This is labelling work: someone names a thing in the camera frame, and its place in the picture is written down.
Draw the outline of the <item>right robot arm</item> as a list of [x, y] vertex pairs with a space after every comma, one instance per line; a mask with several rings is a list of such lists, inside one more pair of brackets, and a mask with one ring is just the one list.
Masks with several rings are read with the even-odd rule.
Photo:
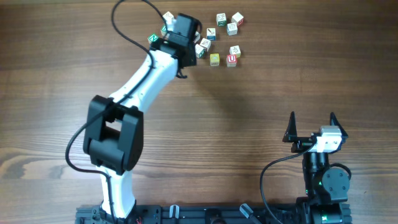
[[302, 169], [306, 196], [295, 206], [295, 221], [306, 224], [350, 224], [353, 222], [348, 201], [352, 173], [340, 163], [330, 163], [329, 155], [338, 152], [348, 134], [330, 113], [330, 123], [309, 137], [299, 137], [295, 113], [290, 114], [283, 142], [291, 142], [291, 151], [303, 156]]

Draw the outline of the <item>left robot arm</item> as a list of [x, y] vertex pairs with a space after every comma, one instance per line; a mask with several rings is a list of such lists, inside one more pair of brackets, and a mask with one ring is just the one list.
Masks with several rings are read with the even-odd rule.
[[179, 14], [166, 26], [166, 36], [151, 43], [142, 65], [118, 91], [90, 101], [83, 151], [101, 175], [99, 216], [106, 223], [133, 221], [132, 169], [144, 146], [144, 113], [169, 82], [183, 77], [183, 68], [197, 63], [194, 40], [200, 21]]

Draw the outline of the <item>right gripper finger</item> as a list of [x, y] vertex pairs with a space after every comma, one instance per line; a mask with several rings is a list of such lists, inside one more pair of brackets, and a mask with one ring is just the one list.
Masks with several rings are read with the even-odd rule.
[[295, 119], [295, 112], [292, 111], [290, 113], [289, 123], [287, 129], [285, 131], [284, 137], [282, 138], [283, 142], [297, 142], [297, 127], [296, 127], [296, 119]]
[[330, 125], [331, 126], [337, 126], [339, 127], [340, 131], [341, 131], [341, 137], [343, 139], [347, 139], [348, 138], [348, 134], [347, 132], [344, 130], [344, 128], [342, 127], [342, 125], [339, 123], [339, 121], [336, 118], [336, 115], [334, 114], [334, 112], [330, 113]]

